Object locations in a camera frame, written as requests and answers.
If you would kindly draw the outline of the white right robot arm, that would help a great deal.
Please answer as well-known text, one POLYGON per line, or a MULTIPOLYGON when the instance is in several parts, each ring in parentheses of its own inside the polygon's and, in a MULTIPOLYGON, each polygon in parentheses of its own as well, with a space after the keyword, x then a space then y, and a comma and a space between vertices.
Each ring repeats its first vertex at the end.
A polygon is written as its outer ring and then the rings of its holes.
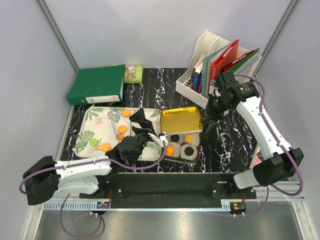
POLYGON ((252 169, 237 173, 233 182, 227 185, 228 195, 239 198, 250 187, 272 186, 287 196, 297 196, 303 190, 303 178, 299 164, 304 158, 300 148, 292 148, 265 110, 264 86, 254 77, 248 82, 239 83, 231 71, 223 72, 215 78, 220 96, 210 95, 205 108, 206 119, 219 120, 225 111, 234 108, 242 116, 252 131, 260 147, 263 162, 252 169), (275 184, 297 174, 299 188, 296 192, 286 192, 275 184))

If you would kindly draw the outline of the floral rectangular tray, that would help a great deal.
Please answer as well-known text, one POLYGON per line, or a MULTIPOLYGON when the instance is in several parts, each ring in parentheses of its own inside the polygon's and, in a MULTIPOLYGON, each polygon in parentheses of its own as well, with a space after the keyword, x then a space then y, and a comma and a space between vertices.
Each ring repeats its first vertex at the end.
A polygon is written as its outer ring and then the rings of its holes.
POLYGON ((127 131, 123 134, 125 137, 134 136, 132 126, 140 128, 140 125, 131 122, 129 117, 122 115, 123 110, 129 109, 131 115, 138 111, 137 108, 128 107, 90 107, 84 115, 80 132, 76 139, 73 151, 77 157, 93 158, 98 157, 105 152, 101 151, 100 146, 103 143, 110 144, 110 150, 119 142, 118 126, 127 126, 127 131), (95 138, 98 144, 95 147, 89 145, 89 141, 95 138))

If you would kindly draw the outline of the teal folder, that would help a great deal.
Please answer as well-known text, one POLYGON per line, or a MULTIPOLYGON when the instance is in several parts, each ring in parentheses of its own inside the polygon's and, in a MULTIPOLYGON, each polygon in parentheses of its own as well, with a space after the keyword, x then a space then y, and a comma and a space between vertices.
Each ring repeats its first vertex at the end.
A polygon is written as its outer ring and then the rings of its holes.
POLYGON ((217 55, 219 52, 221 52, 222 50, 224 50, 229 44, 218 48, 218 44, 217 43, 213 43, 211 45, 211 49, 208 52, 208 56, 204 58, 203 62, 202 62, 202 77, 201 77, 201 95, 203 97, 207 97, 206 96, 206 92, 207 92, 207 77, 209 76, 208 70, 210 69, 210 60, 217 55))

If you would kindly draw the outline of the black round cookie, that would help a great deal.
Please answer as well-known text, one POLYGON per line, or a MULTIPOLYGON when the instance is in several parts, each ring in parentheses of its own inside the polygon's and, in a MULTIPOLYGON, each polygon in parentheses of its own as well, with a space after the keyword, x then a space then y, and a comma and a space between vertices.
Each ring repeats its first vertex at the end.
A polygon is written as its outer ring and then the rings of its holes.
POLYGON ((184 149, 184 154, 186 156, 192 156, 195 153, 194 149, 191 146, 188 146, 184 149))
POLYGON ((170 140, 177 143, 180 141, 180 136, 178 134, 173 134, 170 136, 170 140))

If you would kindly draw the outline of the green round cookie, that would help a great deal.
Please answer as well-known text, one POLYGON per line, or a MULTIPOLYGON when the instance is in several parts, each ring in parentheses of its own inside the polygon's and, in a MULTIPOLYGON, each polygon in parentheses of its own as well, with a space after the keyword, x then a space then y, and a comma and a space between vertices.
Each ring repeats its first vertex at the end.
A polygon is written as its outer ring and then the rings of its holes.
POLYGON ((92 139, 89 141, 89 145, 90 145, 91 147, 95 147, 98 143, 99 143, 99 141, 98 141, 96 138, 92 138, 92 139))

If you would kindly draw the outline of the green folder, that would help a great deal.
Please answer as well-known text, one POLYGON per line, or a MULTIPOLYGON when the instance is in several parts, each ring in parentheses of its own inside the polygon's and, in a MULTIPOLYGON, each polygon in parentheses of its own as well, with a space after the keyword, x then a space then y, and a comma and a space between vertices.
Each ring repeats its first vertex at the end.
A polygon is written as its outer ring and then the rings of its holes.
POLYGON ((247 62, 252 56, 254 56, 256 53, 258 53, 260 48, 258 47, 255 50, 252 50, 241 57, 237 58, 230 64, 226 65, 225 67, 222 68, 222 72, 232 72, 235 73, 236 70, 238 70, 245 62, 247 62))

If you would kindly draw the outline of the orange fish cookie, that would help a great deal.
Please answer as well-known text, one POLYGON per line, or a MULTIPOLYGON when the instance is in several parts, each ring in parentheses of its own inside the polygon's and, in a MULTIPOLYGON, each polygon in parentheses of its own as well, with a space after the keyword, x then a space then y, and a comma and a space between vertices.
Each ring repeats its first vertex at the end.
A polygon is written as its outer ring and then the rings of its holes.
POLYGON ((172 145, 169 145, 166 149, 166 155, 171 156, 172 154, 174 154, 174 152, 175 152, 174 147, 172 145))

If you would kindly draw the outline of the orange flower cookie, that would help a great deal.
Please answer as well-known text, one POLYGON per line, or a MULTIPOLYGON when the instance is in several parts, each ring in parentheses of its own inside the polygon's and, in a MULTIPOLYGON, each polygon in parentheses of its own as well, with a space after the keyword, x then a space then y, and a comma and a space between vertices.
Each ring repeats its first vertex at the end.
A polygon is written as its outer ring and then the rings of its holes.
POLYGON ((122 133, 119 133, 119 134, 117 135, 117 137, 118 137, 119 140, 122 141, 125 136, 124 136, 122 133))

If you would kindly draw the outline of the gold cookie tin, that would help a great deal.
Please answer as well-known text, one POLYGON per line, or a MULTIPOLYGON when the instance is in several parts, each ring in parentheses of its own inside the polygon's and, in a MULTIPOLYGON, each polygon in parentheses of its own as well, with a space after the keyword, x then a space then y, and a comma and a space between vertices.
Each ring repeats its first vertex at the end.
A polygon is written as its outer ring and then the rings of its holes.
MULTIPOLYGON (((169 135, 173 134, 185 134, 196 133, 200 137, 201 142, 201 133, 203 131, 203 125, 200 123, 201 114, 197 107, 182 107, 164 110, 160 114, 160 130, 162 133, 167 134, 168 144, 172 143, 170 141, 169 135)), ((199 146, 195 146, 197 148, 197 156, 195 160, 186 160, 179 157, 167 156, 165 154, 164 159, 166 161, 188 164, 188 165, 196 165, 199 155, 200 155, 200 143, 199 146)))

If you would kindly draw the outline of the beige folder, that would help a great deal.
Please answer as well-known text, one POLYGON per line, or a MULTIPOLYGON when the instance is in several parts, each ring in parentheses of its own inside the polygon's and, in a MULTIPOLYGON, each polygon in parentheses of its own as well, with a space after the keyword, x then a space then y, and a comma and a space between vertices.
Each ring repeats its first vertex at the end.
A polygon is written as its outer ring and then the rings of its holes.
MULTIPOLYGON (((260 63, 260 60, 261 60, 261 56, 259 56, 251 65, 249 65, 243 72, 240 73, 240 75, 245 75, 245 76, 250 76, 252 77, 258 64, 260 63)), ((236 80, 240 83, 240 84, 243 84, 243 83, 246 83, 249 81, 248 78, 246 77, 243 77, 243 76, 237 76, 236 77, 236 80)))

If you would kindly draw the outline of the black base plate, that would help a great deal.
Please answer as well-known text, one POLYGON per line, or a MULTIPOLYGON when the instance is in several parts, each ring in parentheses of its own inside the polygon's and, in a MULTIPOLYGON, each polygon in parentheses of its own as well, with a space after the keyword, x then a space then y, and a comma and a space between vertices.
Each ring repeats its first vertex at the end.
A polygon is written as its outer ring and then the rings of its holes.
POLYGON ((98 176, 98 190, 81 199, 111 197, 112 209, 217 209, 222 200, 254 200, 250 188, 237 189, 234 173, 110 173, 98 176))

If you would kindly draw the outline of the white file organizer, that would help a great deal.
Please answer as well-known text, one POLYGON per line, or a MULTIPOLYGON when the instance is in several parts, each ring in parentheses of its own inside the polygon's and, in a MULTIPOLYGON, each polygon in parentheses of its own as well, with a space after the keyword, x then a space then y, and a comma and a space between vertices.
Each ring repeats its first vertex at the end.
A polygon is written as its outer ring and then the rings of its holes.
MULTIPOLYGON (((210 52, 212 44, 217 43, 218 49, 222 48, 223 46, 232 43, 233 41, 226 40, 218 35, 215 35, 209 31, 206 31, 203 33, 197 40, 196 46, 192 55, 192 59, 190 61, 189 67, 186 70, 186 72, 178 78, 176 81, 176 88, 175 90, 183 95, 184 97, 188 98, 189 100, 193 101, 198 106, 205 108, 207 105, 208 98, 203 97, 201 95, 202 91, 202 80, 200 82, 200 91, 199 93, 192 90, 192 83, 195 72, 202 73, 203 70, 203 60, 205 57, 208 56, 208 52, 210 52)), ((247 50, 243 47, 241 47, 238 43, 238 50, 237 50, 237 56, 236 59, 241 57, 242 55, 252 51, 247 50)), ((248 61, 246 61, 238 70, 235 71, 233 74, 240 74, 242 73, 248 66, 250 66, 258 57, 260 56, 260 50, 258 53, 256 53, 254 56, 252 56, 248 61)), ((214 81, 211 81, 210 88, 209 88, 209 94, 212 94, 212 87, 215 85, 215 79, 214 81)))

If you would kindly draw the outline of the orange round cookie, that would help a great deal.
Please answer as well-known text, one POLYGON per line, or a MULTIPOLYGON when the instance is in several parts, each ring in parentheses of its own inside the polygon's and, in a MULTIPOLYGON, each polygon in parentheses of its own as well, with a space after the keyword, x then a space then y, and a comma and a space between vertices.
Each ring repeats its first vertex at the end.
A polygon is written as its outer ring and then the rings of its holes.
POLYGON ((122 115, 125 117, 125 118, 128 118, 131 116, 131 111, 129 109, 125 109, 122 111, 122 115))
POLYGON ((192 134, 186 134, 185 136, 184 136, 184 141, 186 142, 186 143, 192 143, 193 141, 194 141, 194 136, 192 135, 192 134))
POLYGON ((111 146, 109 143, 102 143, 100 146, 100 150, 103 152, 108 152, 111 149, 111 146))
POLYGON ((128 128, 127 128, 126 125, 119 125, 118 128, 117 128, 117 131, 118 131, 120 134, 126 133, 127 130, 128 130, 128 128))

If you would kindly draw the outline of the blue book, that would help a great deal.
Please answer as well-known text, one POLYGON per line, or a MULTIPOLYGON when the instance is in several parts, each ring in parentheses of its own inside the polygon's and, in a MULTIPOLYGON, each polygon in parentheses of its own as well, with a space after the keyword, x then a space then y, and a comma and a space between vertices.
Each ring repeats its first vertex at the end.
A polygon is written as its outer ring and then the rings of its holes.
POLYGON ((194 90, 196 93, 200 92, 200 83, 202 79, 202 73, 195 72, 193 76, 193 82, 191 85, 191 89, 194 90))

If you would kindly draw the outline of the green card box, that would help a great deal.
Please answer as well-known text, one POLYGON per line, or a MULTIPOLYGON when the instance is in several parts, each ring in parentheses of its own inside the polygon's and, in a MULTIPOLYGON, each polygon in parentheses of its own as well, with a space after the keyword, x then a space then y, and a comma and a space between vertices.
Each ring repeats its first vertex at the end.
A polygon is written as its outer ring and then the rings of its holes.
POLYGON ((140 84, 143 79, 143 65, 126 65, 124 69, 125 84, 140 84))

